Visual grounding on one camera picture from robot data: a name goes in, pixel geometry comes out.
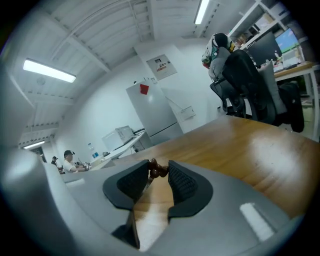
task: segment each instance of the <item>wall sign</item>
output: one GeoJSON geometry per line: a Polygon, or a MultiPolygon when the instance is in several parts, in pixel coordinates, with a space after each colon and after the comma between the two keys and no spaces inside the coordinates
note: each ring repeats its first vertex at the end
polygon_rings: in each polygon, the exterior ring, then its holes
{"type": "Polygon", "coordinates": [[[146,63],[149,65],[157,80],[164,79],[168,76],[177,73],[177,70],[175,69],[174,65],[164,54],[152,58],[148,60],[146,63]]]}

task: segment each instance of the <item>black bag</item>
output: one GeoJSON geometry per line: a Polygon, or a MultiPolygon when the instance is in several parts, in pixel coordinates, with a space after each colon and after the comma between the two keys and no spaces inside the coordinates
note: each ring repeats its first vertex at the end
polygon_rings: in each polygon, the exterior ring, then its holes
{"type": "Polygon", "coordinates": [[[298,86],[294,82],[282,84],[279,86],[279,94],[287,109],[292,130],[301,133],[305,128],[305,119],[298,86]]]}

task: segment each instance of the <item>white wall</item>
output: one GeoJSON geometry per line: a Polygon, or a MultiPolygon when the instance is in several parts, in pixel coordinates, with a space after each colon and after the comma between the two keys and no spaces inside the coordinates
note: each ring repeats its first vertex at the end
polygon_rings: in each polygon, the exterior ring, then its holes
{"type": "Polygon", "coordinates": [[[133,130],[143,128],[126,88],[143,80],[145,67],[136,56],[115,68],[93,84],[72,106],[55,135],[59,157],[65,150],[75,152],[74,159],[91,161],[88,143],[97,152],[107,151],[102,137],[111,130],[129,125],[133,130]]]}
{"type": "Polygon", "coordinates": [[[158,81],[163,93],[175,113],[184,133],[192,131],[218,117],[220,98],[210,89],[212,83],[208,70],[203,67],[201,57],[207,39],[182,39],[147,42],[137,45],[135,51],[145,65],[148,77],[153,77],[147,61],[165,54],[177,73],[158,81]],[[196,116],[182,120],[178,113],[189,106],[196,116]]]}
{"type": "MultiPolygon", "coordinates": [[[[135,47],[138,56],[121,64],[111,73],[92,84],[65,115],[55,135],[59,158],[65,150],[75,151],[75,160],[91,161],[88,143],[97,152],[107,151],[102,137],[111,130],[129,125],[133,130],[143,127],[127,95],[126,88],[134,81],[151,78],[153,73],[145,61],[166,54],[177,73],[158,82],[164,94],[182,108],[192,106],[196,116],[182,121],[183,132],[189,132],[218,117],[221,101],[211,90],[208,70],[202,66],[201,56],[207,40],[178,39],[175,43],[151,42],[135,47]]],[[[177,114],[179,109],[169,102],[177,114]]]]}

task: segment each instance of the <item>red sticker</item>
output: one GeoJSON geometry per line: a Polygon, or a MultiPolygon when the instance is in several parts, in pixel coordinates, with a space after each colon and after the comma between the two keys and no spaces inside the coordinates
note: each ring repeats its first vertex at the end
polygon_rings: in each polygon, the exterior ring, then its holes
{"type": "Polygon", "coordinates": [[[140,92],[144,95],[147,95],[149,86],[145,84],[140,84],[140,92]]]}

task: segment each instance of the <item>black office chair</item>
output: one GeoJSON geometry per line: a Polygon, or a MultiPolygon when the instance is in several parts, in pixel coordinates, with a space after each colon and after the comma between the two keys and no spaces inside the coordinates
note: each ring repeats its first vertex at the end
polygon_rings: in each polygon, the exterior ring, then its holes
{"type": "Polygon", "coordinates": [[[232,52],[224,63],[222,75],[239,94],[248,99],[253,120],[274,123],[277,115],[274,101],[265,81],[246,52],[232,52]]]}
{"type": "Polygon", "coordinates": [[[246,118],[244,99],[225,78],[217,79],[210,88],[221,99],[222,109],[227,115],[246,118]],[[230,100],[231,106],[228,106],[227,99],[230,100]]]}

